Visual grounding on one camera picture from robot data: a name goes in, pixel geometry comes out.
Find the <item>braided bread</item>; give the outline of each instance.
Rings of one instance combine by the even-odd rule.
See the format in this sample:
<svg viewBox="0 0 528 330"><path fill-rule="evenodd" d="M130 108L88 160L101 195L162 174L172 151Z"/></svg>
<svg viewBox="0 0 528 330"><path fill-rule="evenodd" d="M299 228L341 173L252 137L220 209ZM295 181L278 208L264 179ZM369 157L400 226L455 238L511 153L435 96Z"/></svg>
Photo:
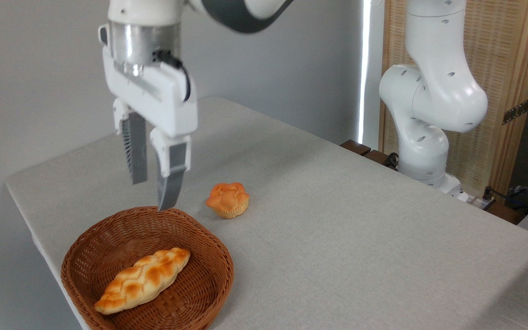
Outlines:
<svg viewBox="0 0 528 330"><path fill-rule="evenodd" d="M176 280L189 257L188 250L172 248L140 259L132 267L117 273L95 303L95 309L108 315L152 301Z"/></svg>

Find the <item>brown woven basket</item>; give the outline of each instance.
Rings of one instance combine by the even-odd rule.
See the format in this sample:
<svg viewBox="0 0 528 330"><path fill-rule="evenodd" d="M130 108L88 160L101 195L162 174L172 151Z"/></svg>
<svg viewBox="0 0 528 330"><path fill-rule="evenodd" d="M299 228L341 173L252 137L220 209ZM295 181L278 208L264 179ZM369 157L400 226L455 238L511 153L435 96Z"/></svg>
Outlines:
<svg viewBox="0 0 528 330"><path fill-rule="evenodd" d="M188 264L157 298L125 311L95 311L105 287L124 268L160 249L191 251ZM178 209L136 207L101 220L71 246L62 284L92 329L207 329L229 295L233 262L223 243Z"/></svg>

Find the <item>table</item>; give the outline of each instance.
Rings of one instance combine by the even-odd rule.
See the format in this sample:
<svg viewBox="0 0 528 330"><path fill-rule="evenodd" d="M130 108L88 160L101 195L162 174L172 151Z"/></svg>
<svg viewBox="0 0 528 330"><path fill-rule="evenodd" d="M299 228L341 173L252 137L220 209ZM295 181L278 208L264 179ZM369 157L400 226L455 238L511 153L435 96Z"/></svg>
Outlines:
<svg viewBox="0 0 528 330"><path fill-rule="evenodd" d="M221 98L199 102L192 138L176 207L235 265L212 329L528 328L526 230ZM156 204L149 160L148 182L132 186L110 136L6 180L63 292L61 263L82 232ZM235 181L250 207L220 219L204 202Z"/></svg>

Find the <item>electrical cable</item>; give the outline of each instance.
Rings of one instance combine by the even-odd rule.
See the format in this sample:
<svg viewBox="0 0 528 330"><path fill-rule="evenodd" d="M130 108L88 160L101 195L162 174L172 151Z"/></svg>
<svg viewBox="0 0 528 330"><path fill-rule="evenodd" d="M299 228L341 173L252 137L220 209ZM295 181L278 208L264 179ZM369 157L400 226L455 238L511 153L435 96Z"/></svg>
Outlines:
<svg viewBox="0 0 528 330"><path fill-rule="evenodd" d="M186 67L182 64L182 61L174 57L170 50L165 52L164 50L159 49L153 52L152 55L154 56L152 60L153 62L161 61L170 65L171 67L174 67L175 69L183 71L183 73L185 74L185 78L187 79L187 94L185 95L185 99L183 100L183 102L188 101L191 97L191 77L189 76Z"/></svg>
<svg viewBox="0 0 528 330"><path fill-rule="evenodd" d="M494 190L491 186L487 186L486 189L490 190L491 192L497 194L498 196L504 198L507 201L511 201L511 202L513 202L515 204L519 204L519 205L522 205L524 207L528 207L528 203L524 203L522 201L518 201L518 200L515 200L515 199L513 199L513 198L511 198L509 196L506 196L505 194L501 194L500 192L497 192L496 190Z"/></svg>

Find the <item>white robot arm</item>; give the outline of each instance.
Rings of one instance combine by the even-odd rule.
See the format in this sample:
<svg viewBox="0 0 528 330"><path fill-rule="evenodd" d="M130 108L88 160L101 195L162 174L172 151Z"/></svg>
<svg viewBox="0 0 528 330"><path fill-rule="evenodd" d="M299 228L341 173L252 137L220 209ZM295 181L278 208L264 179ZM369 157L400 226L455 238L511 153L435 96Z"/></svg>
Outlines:
<svg viewBox="0 0 528 330"><path fill-rule="evenodd" d="M417 65L390 67L379 87L396 124L398 170L458 198L459 181L446 174L442 129L468 132L488 107L463 50L466 1L408 0L405 43Z"/></svg>
<svg viewBox="0 0 528 330"><path fill-rule="evenodd" d="M243 33L273 23L292 0L110 0L99 27L105 78L115 95L115 131L123 134L132 182L147 180L145 122L159 162L159 210L176 204L191 166L197 92L180 61L180 23L189 4Z"/></svg>

